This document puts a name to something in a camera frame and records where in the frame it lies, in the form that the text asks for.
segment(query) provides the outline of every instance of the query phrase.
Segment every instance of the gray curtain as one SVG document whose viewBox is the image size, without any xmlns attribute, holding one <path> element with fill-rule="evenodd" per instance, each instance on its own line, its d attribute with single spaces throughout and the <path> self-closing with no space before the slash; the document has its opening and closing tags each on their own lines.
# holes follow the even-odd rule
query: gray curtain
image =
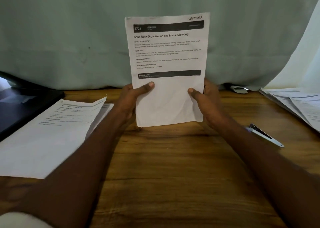
<svg viewBox="0 0 320 228">
<path fill-rule="evenodd" d="M 55 89 L 131 82 L 124 18 L 210 12 L 206 76 L 253 90 L 286 65 L 318 0 L 0 0 L 0 71 Z"/>
</svg>

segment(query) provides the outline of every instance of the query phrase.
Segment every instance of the tabletop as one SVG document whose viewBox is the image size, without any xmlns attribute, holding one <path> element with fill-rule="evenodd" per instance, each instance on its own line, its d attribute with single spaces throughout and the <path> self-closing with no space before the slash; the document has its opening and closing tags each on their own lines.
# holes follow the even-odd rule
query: tabletop
<svg viewBox="0 0 320 228">
<path fill-rule="evenodd" d="M 94 102 L 121 89 L 65 91 L 65 99 Z M 320 138 L 303 121 L 258 92 L 221 91 L 236 121 L 257 125 L 284 144 L 275 148 L 320 174 Z M 0 177 L 0 214 L 41 180 Z M 114 151 L 91 228 L 286 227 L 259 183 L 232 148 L 204 123 L 140 128 L 132 123 Z"/>
</svg>

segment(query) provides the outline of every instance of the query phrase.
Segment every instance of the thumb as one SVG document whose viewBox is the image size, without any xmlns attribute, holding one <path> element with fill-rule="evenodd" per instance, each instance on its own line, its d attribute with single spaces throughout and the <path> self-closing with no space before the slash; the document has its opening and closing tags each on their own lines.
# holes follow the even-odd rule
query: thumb
<svg viewBox="0 0 320 228">
<path fill-rule="evenodd" d="M 191 97 L 193 97 L 195 100 L 198 101 L 199 96 L 201 95 L 201 93 L 197 90 L 195 90 L 194 88 L 190 87 L 188 89 L 188 93 L 190 94 Z"/>
<path fill-rule="evenodd" d="M 139 88 L 135 88 L 133 89 L 134 95 L 136 97 L 140 96 L 141 94 L 147 93 L 150 90 L 152 90 L 154 88 L 154 82 L 149 82 Z"/>
</svg>

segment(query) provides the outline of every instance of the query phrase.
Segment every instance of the hand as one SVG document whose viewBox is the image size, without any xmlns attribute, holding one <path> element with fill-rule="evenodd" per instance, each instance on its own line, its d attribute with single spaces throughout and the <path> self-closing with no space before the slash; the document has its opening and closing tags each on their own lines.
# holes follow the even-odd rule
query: hand
<svg viewBox="0 0 320 228">
<path fill-rule="evenodd" d="M 153 88 L 154 82 L 149 82 L 135 89 L 132 87 L 132 84 L 125 85 L 110 114 L 114 114 L 121 124 L 126 123 L 132 117 L 137 98 L 144 93 L 148 93 Z"/>
<path fill-rule="evenodd" d="M 223 110 L 218 86 L 206 78 L 204 82 L 205 88 L 203 94 L 193 88 L 189 88 L 188 93 L 197 101 L 199 109 L 208 125 L 213 129 L 217 129 L 219 121 L 226 118 L 227 114 Z"/>
</svg>

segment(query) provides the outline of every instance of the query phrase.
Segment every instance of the person's right arm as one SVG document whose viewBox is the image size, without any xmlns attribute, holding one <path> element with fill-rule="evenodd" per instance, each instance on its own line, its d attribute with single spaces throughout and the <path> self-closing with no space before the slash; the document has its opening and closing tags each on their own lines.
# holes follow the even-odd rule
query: person's right arm
<svg viewBox="0 0 320 228">
<path fill-rule="evenodd" d="M 275 152 L 223 110 L 218 88 L 205 80 L 204 93 L 188 89 L 208 125 L 249 166 L 292 227 L 320 227 L 320 181 Z"/>
</svg>

